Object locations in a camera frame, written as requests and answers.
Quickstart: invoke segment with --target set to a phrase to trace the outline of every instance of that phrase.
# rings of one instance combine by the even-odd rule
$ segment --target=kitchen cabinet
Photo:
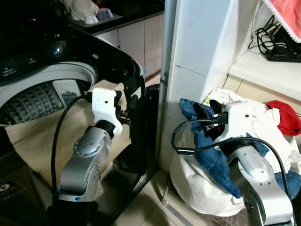
[[[102,33],[96,36],[99,39],[104,39],[111,43],[113,46],[119,47],[119,39],[117,29],[113,31],[109,31],[106,33]]]
[[[120,49],[138,61],[142,68],[144,64],[144,21],[118,29]]]
[[[144,49],[146,77],[161,69],[164,14],[144,21]]]

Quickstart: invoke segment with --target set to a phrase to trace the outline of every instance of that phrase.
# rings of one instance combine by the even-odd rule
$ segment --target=beige cloth
[[[127,101],[123,92],[122,83],[114,84],[102,80],[95,84],[95,87],[114,89],[122,91],[118,103],[123,110],[127,107]],[[23,160],[51,186],[51,150],[57,123],[64,109],[25,123],[6,127],[7,134],[17,153]],[[75,142],[84,134],[89,125],[94,125],[92,105],[86,100],[79,100],[67,113],[59,133],[56,148],[56,179],[60,180],[61,173],[67,161],[71,158]],[[113,160],[129,145],[129,126],[123,125],[121,135],[112,140],[109,149],[109,158],[106,164],[100,169],[100,173],[113,162]]]

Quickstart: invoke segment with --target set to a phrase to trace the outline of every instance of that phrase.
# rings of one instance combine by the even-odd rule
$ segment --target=red cloth
[[[273,100],[266,104],[270,108],[280,110],[280,124],[278,129],[284,135],[296,136],[301,134],[301,120],[292,107],[278,100]]]

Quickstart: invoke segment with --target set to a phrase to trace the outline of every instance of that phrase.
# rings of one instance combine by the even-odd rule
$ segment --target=white cup
[[[86,15],[85,16],[85,24],[96,24],[98,20],[95,15]]]

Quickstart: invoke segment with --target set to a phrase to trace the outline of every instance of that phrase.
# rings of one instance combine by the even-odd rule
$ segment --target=clothes pile
[[[212,99],[223,105],[246,100],[229,90],[214,90],[201,105],[208,118],[214,115],[209,105]],[[249,101],[255,114],[252,127],[242,127],[241,136],[260,138],[277,150],[285,167],[291,196],[294,198],[301,186],[301,155],[292,135],[301,133],[301,121],[289,105],[280,101],[272,101],[266,105]],[[193,104],[194,102],[186,99],[180,101],[182,113],[188,120],[197,119]],[[201,148],[212,143],[210,137],[205,137],[200,124],[193,123],[184,131],[179,146]],[[275,179],[284,190],[281,169],[272,151],[259,142],[249,144],[255,146],[259,154],[272,165]],[[170,176],[180,197],[200,213],[229,217],[244,208],[241,193],[230,178],[226,156],[221,151],[211,148],[197,152],[194,156],[175,155]]]

